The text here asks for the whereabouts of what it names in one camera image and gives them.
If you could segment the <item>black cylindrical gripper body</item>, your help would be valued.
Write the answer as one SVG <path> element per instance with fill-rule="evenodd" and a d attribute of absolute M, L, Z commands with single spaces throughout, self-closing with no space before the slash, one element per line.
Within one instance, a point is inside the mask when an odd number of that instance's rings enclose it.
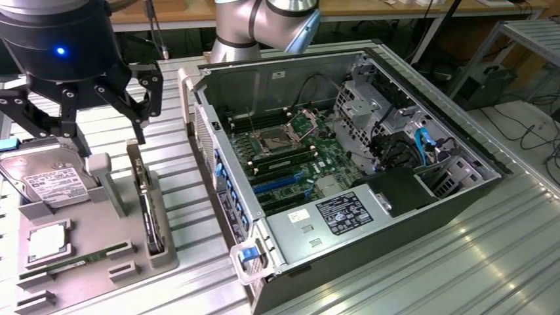
<path fill-rule="evenodd" d="M 83 1 L 66 12 L 26 14 L 2 9 L 2 39 L 27 76 L 27 88 L 56 103 L 70 90 L 78 108 L 104 106 L 96 92 L 122 94 L 131 71 L 124 64 L 107 1 Z"/>

